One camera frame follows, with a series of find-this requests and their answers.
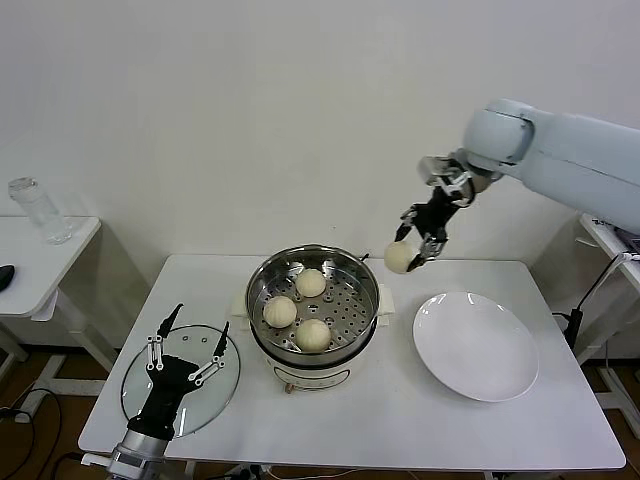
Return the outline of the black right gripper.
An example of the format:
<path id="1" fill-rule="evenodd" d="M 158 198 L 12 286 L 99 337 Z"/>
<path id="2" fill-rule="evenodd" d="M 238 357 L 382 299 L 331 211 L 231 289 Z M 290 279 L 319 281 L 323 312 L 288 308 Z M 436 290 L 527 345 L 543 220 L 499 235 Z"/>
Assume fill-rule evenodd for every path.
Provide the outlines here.
<path id="1" fill-rule="evenodd" d="M 447 243 L 446 225 L 457 211 L 458 206 L 452 199 L 441 187 L 436 187 L 427 203 L 411 205 L 402 213 L 395 241 L 403 241 L 413 227 L 423 238 L 418 253 L 407 266 L 408 273 L 435 260 L 441 254 Z"/>

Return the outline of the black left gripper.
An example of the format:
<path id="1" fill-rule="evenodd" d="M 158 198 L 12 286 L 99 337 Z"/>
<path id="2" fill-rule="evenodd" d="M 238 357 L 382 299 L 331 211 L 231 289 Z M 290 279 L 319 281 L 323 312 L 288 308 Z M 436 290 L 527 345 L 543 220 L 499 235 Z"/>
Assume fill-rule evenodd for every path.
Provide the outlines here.
<path id="1" fill-rule="evenodd" d="M 141 412 L 127 424 L 129 430 L 156 439 L 174 437 L 174 421 L 184 396 L 197 390 L 197 386 L 202 386 L 225 367 L 229 323 L 221 331 L 210 360 L 201 367 L 175 356 L 163 355 L 164 340 L 183 306 L 183 303 L 177 304 L 160 323 L 156 333 L 147 337 L 146 370 L 152 388 Z"/>

